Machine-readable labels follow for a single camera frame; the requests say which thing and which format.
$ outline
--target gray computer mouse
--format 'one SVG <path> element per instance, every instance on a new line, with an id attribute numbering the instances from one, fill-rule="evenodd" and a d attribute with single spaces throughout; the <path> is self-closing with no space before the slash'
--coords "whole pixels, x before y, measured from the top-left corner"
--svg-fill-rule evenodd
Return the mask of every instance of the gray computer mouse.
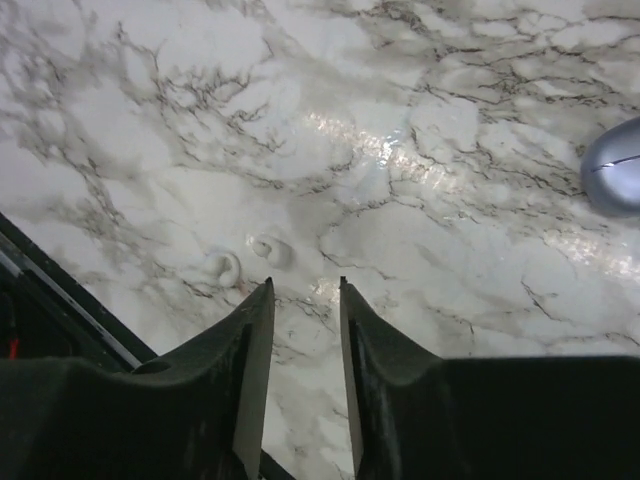
<path id="1" fill-rule="evenodd" d="M 582 183 L 594 208 L 640 216 L 640 117 L 612 128 L 587 149 Z"/>

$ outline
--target gray marble veining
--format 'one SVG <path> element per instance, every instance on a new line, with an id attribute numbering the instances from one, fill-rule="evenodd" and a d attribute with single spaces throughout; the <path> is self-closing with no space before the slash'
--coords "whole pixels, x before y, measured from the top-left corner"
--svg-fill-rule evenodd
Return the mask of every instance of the gray marble veining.
<path id="1" fill-rule="evenodd" d="M 0 210 L 158 352 L 272 276 L 264 446 L 347 478 L 340 275 L 439 355 L 640 351 L 579 181 L 639 79 L 626 0 L 2 1 Z"/>

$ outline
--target red object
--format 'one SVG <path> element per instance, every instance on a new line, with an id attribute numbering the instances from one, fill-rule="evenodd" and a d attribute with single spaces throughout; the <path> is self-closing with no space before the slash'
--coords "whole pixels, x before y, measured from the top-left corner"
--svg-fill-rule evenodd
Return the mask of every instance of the red object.
<path id="1" fill-rule="evenodd" d="M 20 340 L 14 338 L 9 342 L 9 358 L 11 360 L 15 360 L 18 358 L 18 345 L 20 344 Z"/>

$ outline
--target white marble countertop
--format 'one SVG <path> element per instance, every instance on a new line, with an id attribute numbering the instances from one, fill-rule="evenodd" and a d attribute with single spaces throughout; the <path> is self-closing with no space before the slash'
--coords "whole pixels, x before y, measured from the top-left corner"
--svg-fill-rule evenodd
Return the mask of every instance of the white marble countertop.
<path id="1" fill-rule="evenodd" d="M 300 480 L 352 472 L 340 275 L 439 355 L 640 352 L 639 222 L 578 175 L 639 114 L 640 3 L 7 0 L 0 22 L 0 210 L 159 353 L 272 276 L 264 447 Z"/>

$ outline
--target marble surface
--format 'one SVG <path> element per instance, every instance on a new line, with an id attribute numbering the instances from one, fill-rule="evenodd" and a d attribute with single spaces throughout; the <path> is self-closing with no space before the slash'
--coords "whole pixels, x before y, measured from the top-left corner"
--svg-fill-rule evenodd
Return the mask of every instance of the marble surface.
<path id="1" fill-rule="evenodd" d="M 160 353 L 272 276 L 264 447 L 348 478 L 340 275 L 443 356 L 640 352 L 578 175 L 639 79 L 627 0 L 2 1 L 0 210 Z"/>

